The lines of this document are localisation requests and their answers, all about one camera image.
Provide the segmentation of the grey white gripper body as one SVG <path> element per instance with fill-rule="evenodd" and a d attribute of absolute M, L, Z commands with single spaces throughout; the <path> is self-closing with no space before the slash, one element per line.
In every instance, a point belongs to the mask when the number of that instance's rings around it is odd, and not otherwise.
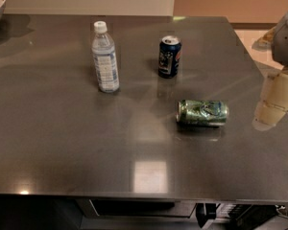
<path fill-rule="evenodd" d="M 288 12 L 276 24 L 272 42 L 272 57 L 274 61 L 288 67 Z"/>

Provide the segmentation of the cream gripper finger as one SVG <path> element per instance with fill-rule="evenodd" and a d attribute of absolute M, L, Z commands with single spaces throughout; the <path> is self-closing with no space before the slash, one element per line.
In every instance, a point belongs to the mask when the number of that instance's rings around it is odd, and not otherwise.
<path fill-rule="evenodd" d="M 265 76 L 260 101 L 254 111 L 252 125 L 266 131 L 275 127 L 288 113 L 288 67 L 268 72 Z"/>

